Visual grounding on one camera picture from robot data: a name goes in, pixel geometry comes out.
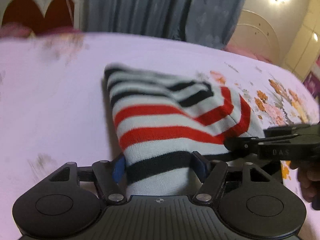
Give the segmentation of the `person's right hand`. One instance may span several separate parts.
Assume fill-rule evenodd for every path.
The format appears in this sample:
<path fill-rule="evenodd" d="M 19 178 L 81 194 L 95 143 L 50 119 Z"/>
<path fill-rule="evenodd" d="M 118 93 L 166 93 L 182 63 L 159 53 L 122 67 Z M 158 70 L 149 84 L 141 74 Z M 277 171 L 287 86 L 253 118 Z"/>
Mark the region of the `person's right hand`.
<path fill-rule="evenodd" d="M 316 182 L 319 181 L 319 162 L 293 160 L 290 168 L 297 171 L 297 180 L 300 183 L 300 189 L 303 198 L 311 203 L 318 194 Z"/>

